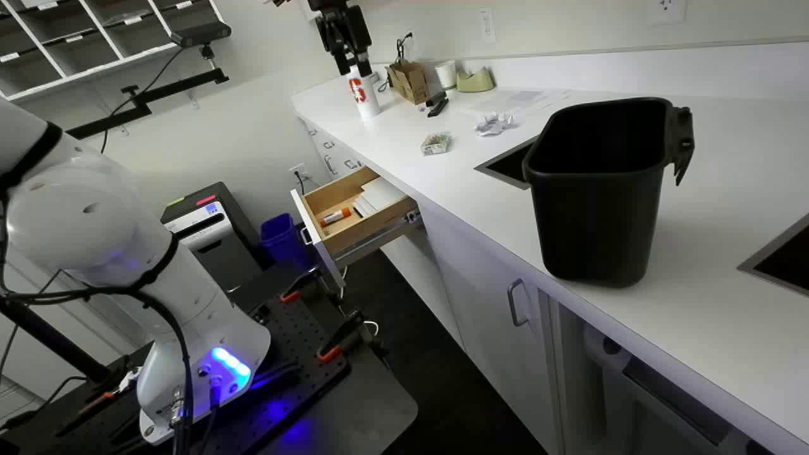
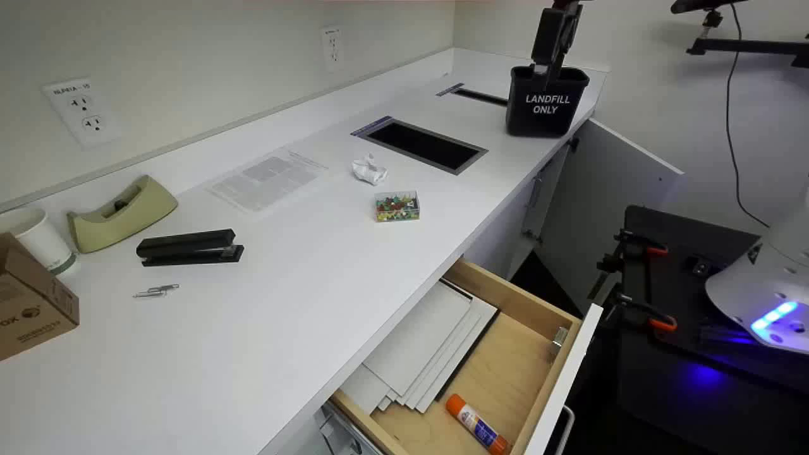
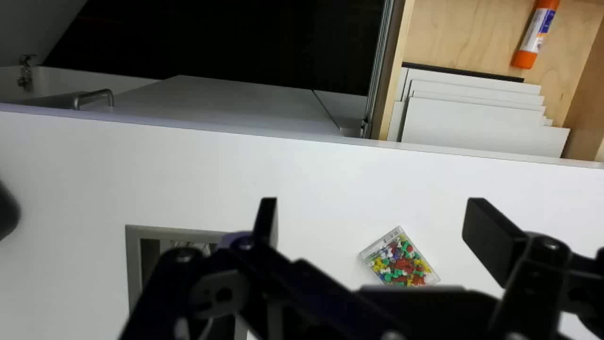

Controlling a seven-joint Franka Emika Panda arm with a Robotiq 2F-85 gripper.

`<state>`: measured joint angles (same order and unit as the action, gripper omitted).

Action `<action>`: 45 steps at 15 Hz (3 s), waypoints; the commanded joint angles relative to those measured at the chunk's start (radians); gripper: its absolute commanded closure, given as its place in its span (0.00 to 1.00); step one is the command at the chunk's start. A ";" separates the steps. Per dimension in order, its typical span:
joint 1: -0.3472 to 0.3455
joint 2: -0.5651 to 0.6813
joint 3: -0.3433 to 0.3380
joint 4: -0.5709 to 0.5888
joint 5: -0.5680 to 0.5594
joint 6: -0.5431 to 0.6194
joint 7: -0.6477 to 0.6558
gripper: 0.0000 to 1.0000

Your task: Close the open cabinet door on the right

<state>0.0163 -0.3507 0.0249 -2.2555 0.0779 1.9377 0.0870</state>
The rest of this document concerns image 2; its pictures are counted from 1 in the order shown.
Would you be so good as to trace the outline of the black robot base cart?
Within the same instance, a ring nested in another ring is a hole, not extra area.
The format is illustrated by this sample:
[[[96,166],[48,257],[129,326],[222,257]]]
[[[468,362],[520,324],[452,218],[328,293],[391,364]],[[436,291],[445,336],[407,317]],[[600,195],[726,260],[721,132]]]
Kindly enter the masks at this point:
[[[627,230],[668,249],[653,257],[653,305],[678,319],[649,333],[641,266],[627,264],[581,372],[574,455],[809,455],[806,362],[752,342],[706,295],[706,279],[752,238],[648,207],[627,207]]]

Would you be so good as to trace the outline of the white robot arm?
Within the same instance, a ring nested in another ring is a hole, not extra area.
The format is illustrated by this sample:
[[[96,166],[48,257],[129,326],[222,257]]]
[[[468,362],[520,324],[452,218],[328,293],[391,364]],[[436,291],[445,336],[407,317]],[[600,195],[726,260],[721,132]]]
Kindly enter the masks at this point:
[[[809,355],[809,195],[727,267],[711,275],[706,293],[759,343]]]

